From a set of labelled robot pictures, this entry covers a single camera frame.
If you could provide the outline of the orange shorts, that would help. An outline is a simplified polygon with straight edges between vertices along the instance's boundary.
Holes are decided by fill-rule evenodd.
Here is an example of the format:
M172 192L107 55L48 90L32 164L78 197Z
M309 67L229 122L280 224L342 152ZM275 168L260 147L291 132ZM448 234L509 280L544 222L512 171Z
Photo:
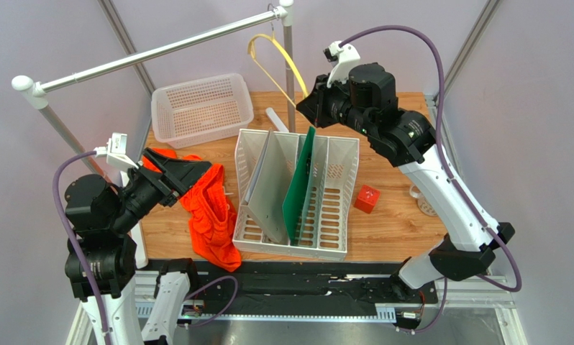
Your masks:
M237 210L224 190L224 182L224 166L212 163L179 200L182 210L158 223L167 225L170 232L188 234L194 254L224 271L234 272L242 265L242 256L232 239Z

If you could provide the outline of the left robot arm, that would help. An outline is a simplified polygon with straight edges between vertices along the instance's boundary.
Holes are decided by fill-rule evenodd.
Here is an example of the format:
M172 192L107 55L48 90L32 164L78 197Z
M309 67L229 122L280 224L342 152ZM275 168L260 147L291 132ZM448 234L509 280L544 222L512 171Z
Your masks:
M60 193L63 171L89 156L105 157L128 181L119 186L92 173ZM137 243L129 233L157 205L177 203L212 166L203 160L167 157L150 148L144 150L143 157L150 167L108 147L98 147L70 158L53 177L54 202L68 235L65 274L73 296L94 325L99 344L146 342L135 314Z

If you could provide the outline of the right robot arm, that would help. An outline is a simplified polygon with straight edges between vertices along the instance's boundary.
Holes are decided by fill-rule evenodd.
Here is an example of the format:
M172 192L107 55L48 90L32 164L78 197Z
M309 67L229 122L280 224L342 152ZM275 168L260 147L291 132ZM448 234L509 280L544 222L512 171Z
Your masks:
M515 234L508 222L475 215L483 209L464 200L457 186L460 178L451 167L442 166L434 127L423 114L399 107L396 80L381 65L359 65L345 83L318 75L296 109L317 128L342 124L364 135L378 155L422 192L445 225L447 234L439 244L406 259L392 273L391 288L400 299L441 277L483 277L496 258L495 250Z

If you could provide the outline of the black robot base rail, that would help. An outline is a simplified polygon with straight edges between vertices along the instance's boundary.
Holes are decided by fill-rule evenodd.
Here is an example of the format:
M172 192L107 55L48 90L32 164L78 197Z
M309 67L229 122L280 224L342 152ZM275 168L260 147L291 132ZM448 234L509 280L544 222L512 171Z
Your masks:
M394 330L436 326L486 326L492 313L453 309L437 312L441 287L427 283L404 300L391 290L396 263L243 262L229 273L194 261L196 274L182 302L178 323L218 320L381 324Z

